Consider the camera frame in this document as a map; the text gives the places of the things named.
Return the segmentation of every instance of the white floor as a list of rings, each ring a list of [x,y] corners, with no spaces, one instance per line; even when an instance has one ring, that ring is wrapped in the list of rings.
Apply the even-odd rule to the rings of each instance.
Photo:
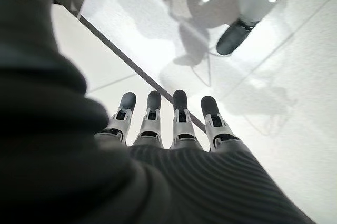
[[[335,223],[337,0],[284,0],[230,57],[218,57],[214,45],[235,19],[235,6],[234,0],[85,0],[81,14],[169,93],[185,90],[201,121],[201,98],[214,96],[284,192],[317,223]],[[79,37],[75,30],[69,35]],[[107,48],[81,46],[85,57],[78,49],[67,53],[87,76],[89,95],[113,113],[117,96],[139,91],[141,118],[151,88],[115,64]],[[207,148],[205,137],[200,142]]]
[[[52,18],[60,52],[79,68],[87,80],[87,97],[99,101],[112,116],[124,93],[132,91],[136,94],[137,103],[126,141],[131,145],[145,115],[147,96],[154,89],[64,7],[53,5]],[[163,145],[169,148],[172,143],[173,106],[164,97],[161,118]],[[206,134],[195,125],[194,130],[203,148],[208,150]]]

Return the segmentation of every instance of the black fingertip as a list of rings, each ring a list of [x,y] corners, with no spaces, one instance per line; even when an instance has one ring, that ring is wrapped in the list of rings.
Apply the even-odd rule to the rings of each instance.
[[[217,108],[216,101],[212,96],[205,96],[202,98],[201,109],[202,109],[204,118],[208,114],[216,115],[219,113],[219,109]]]
[[[137,97],[134,93],[129,92],[123,95],[120,107],[124,109],[130,109],[132,112],[136,106]]]
[[[187,109],[187,96],[182,90],[177,90],[173,94],[173,110],[184,111]]]
[[[161,103],[162,96],[158,91],[152,91],[148,94],[147,108],[150,109],[151,112],[156,112],[156,109],[160,110]]]

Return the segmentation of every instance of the ribbed rubber sleeve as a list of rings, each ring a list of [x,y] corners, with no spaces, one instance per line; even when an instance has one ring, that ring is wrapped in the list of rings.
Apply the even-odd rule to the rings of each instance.
[[[169,223],[305,223],[254,156],[153,146],[129,148],[157,168],[172,191]]]

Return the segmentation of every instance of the robotic finger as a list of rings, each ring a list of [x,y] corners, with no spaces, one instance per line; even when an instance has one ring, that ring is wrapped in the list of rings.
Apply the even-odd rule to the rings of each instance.
[[[196,148],[202,150],[192,125],[190,113],[187,109],[187,96],[182,90],[173,94],[173,143],[170,149]]]
[[[148,144],[163,148],[161,137],[160,107],[162,98],[159,92],[152,91],[147,97],[147,109],[140,132],[133,145]]]
[[[231,131],[219,113],[217,103],[211,96],[201,100],[205,118],[206,134],[210,142],[210,152],[249,151],[247,146]]]
[[[117,113],[109,120],[108,126],[95,135],[96,138],[110,137],[126,145],[127,133],[131,125],[131,117],[136,105],[136,95],[126,93],[123,95]]]

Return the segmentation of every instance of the robotic hand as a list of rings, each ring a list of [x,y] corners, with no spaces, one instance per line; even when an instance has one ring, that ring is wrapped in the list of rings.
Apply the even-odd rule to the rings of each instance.
[[[96,134],[97,139],[115,139],[126,145],[127,133],[131,124],[132,112],[136,104],[134,93],[123,95],[117,113],[110,118],[108,126]],[[140,132],[133,146],[152,145],[163,148],[161,137],[161,95],[152,91],[147,98],[147,109]],[[210,152],[248,151],[247,146],[233,134],[219,113],[216,101],[211,96],[201,100],[201,108],[206,123],[206,134]],[[173,141],[170,149],[192,148],[202,150],[195,135],[190,112],[187,109],[187,96],[182,90],[173,94]]]

